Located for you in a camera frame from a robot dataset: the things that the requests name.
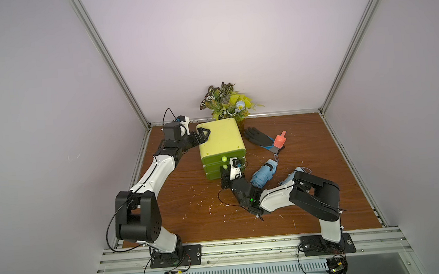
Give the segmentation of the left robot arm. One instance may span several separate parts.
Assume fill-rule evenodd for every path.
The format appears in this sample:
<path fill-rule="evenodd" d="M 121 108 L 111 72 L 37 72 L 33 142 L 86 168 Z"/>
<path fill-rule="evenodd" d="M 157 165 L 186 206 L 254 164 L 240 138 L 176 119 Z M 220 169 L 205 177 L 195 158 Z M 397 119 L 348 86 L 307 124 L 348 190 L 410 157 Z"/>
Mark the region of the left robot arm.
<path fill-rule="evenodd" d="M 116 238 L 147 245 L 159 254 L 181 257 L 181 238 L 162 226 L 157 197 L 169 175 L 178 166 L 182 156 L 190 149 L 209 140 L 211 130 L 189 130 L 187 118 L 179 116 L 163 126 L 163 139 L 153 154 L 150 167 L 128 191 L 116 196 Z"/>

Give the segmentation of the dark green drawer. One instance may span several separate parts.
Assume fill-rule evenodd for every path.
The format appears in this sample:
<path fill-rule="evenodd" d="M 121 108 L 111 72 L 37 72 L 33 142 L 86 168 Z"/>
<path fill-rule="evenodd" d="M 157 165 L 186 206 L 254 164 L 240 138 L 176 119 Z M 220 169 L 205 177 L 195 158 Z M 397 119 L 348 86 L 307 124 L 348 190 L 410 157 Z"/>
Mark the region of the dark green drawer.
<path fill-rule="evenodd" d="M 229 163 L 230 159 L 228 158 L 226 161 L 220 160 L 215 163 L 204 165 L 203 169 L 207 174 L 220 172 L 220 169 L 224 168 L 224 166 L 229 167 Z"/>
<path fill-rule="evenodd" d="M 208 180 L 220 179 L 222 174 L 230 174 L 229 167 L 224 166 L 224 168 L 220 169 L 220 172 L 206 174 L 206 178 Z"/>
<path fill-rule="evenodd" d="M 232 151 L 220 152 L 217 154 L 214 153 L 204 153 L 201 154 L 201 160 L 203 165 L 211 166 L 214 164 L 225 164 L 231 158 L 244 158 L 246 155 L 246 149 L 237 149 Z"/>

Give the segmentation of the black work glove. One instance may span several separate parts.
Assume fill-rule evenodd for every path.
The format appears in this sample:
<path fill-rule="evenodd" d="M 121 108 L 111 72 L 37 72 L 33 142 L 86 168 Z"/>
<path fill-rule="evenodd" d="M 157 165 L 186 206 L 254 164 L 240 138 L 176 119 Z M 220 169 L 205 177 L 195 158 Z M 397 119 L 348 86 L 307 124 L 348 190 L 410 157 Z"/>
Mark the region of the black work glove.
<path fill-rule="evenodd" d="M 285 148 L 285 146 L 277 147 L 274 145 L 275 140 L 268 136 L 267 134 L 260 132 L 255 127 L 248 127 L 244 130 L 244 137 L 250 141 L 251 143 L 264 148 L 265 150 L 271 151 L 274 154 L 279 154 L 281 150 Z"/>

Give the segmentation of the red plastic scoop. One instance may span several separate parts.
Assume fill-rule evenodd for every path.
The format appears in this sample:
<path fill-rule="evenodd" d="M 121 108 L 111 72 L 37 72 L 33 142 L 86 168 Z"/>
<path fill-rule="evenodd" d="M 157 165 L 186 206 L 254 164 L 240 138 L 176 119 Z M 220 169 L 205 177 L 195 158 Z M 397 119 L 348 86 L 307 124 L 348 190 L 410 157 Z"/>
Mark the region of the red plastic scoop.
<path fill-rule="evenodd" d="M 286 131 L 283 131 L 281 134 L 277 135 L 274 139 L 274 147 L 283 148 L 286 142 Z"/>

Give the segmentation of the artificial plant in vase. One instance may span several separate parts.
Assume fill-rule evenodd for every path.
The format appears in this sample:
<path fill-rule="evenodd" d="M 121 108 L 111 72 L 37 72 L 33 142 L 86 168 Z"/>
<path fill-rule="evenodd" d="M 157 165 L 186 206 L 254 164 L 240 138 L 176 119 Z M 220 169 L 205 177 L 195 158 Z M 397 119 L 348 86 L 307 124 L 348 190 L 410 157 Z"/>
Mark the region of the artificial plant in vase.
<path fill-rule="evenodd" d="M 200 103 L 200 110 L 209 109 L 213 120 L 234 119 L 240 131 L 251 110 L 262 107 L 247 95 L 236 91 L 235 84 L 221 83 L 219 87 L 209 86 Z"/>

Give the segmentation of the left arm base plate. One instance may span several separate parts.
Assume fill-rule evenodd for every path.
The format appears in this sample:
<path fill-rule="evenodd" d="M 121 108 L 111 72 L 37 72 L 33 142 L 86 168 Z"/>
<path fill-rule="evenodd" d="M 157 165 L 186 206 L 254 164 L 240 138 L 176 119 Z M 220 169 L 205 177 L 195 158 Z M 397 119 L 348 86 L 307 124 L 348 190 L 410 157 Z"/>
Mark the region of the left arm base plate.
<path fill-rule="evenodd" d="M 202 245 L 182 245 L 176 248 L 173 253 L 160 253 L 152 249 L 150 268 L 175 268 L 179 266 L 201 265 Z"/>

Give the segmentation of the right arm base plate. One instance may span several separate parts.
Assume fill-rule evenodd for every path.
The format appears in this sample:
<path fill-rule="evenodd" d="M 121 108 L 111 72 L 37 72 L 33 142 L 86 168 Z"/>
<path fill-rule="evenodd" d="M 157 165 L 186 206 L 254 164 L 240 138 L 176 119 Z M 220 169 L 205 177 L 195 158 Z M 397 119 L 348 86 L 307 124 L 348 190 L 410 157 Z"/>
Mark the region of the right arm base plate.
<path fill-rule="evenodd" d="M 327 241 L 316 234 L 302 236 L 298 250 L 304 252 L 306 256 L 352 254 L 357 251 L 349 233 L 342 233 L 338 243 Z"/>

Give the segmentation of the dark green top drawer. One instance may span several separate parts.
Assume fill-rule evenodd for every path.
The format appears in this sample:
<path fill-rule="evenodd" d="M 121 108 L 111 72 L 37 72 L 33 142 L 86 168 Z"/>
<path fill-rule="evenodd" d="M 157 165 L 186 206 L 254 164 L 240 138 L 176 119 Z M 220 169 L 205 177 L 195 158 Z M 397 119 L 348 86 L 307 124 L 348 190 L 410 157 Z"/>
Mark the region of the dark green top drawer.
<path fill-rule="evenodd" d="M 220 152 L 217 154 L 214 153 L 204 153 L 201 154 L 201 160 L 203 165 L 211 166 L 214 164 L 225 164 L 231 158 L 244 158 L 246 155 L 246 149 L 237 149 L 232 151 Z"/>

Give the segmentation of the right circuit board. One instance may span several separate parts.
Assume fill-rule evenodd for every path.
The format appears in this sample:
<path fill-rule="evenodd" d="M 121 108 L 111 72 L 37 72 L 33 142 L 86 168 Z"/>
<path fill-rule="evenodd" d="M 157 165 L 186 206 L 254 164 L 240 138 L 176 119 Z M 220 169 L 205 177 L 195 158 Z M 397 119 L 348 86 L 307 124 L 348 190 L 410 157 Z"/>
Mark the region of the right circuit board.
<path fill-rule="evenodd" d="M 327 259 L 327 273 L 346 274 L 348 272 L 348 262 L 345 255 L 335 255 Z"/>

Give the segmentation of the dark green bottom drawer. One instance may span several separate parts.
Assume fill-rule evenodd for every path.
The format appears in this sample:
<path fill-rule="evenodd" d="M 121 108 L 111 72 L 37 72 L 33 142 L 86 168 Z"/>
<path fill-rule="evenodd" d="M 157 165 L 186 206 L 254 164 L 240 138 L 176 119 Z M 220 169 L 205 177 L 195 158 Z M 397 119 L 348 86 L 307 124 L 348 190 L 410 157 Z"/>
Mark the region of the dark green bottom drawer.
<path fill-rule="evenodd" d="M 229 167 L 224 166 L 224 168 L 220 169 L 220 172 L 206 174 L 206 178 L 208 180 L 220 179 L 222 174 L 230 174 Z"/>

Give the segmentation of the light blue umbrella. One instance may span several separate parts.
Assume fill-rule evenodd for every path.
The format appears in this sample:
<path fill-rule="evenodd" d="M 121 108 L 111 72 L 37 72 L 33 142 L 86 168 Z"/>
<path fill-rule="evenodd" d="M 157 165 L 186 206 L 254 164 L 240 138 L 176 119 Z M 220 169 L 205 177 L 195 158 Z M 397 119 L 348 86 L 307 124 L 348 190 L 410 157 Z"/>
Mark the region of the light blue umbrella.
<path fill-rule="evenodd" d="M 268 159 L 266 163 L 264 163 L 258 171 L 253 174 L 250 181 L 251 185 L 258 189 L 264 188 L 276 173 L 278 162 L 279 157 L 277 154 L 274 154 L 273 159 Z"/>
<path fill-rule="evenodd" d="M 311 174 L 311 173 L 312 173 L 311 169 L 309 169 L 309 168 L 307 168 L 307 167 L 296 167 L 296 168 L 293 170 L 293 172 L 290 173 L 284 181 L 282 181 L 282 182 L 279 183 L 279 185 L 280 185 L 280 186 L 283 186 L 283 185 L 287 185 L 287 184 L 289 184 L 290 182 L 293 181 L 294 176 L 295 176 L 296 173 L 303 173 L 303 172 L 305 172 L 305 173 L 307 173 L 307 174 Z"/>

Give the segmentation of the yellow-green drawer cabinet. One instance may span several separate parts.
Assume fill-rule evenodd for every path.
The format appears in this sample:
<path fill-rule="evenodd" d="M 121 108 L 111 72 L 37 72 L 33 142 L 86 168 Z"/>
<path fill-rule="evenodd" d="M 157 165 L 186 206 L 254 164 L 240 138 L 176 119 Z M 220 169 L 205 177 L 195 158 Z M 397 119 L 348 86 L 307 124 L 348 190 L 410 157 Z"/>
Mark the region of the yellow-green drawer cabinet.
<path fill-rule="evenodd" d="M 197 125 L 210 130 L 207 142 L 199 145 L 200 159 L 205 166 L 224 163 L 232 157 L 244 157 L 246 147 L 238 129 L 236 120 L 226 118 Z"/>

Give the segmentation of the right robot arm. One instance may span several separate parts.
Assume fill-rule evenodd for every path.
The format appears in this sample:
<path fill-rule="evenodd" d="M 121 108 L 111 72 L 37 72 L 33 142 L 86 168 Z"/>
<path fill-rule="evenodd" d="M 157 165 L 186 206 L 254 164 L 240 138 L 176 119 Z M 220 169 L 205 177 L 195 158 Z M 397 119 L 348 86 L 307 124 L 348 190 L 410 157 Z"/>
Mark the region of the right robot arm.
<path fill-rule="evenodd" d="M 319 220 L 324 243 L 342 241 L 340 187 L 337 183 L 312 175 L 304 168 L 296 168 L 280 186 L 259 189 L 244 177 L 221 177 L 223 189 L 229 189 L 240 207 L 261 218 L 265 214 L 287 206 L 297 206 Z"/>

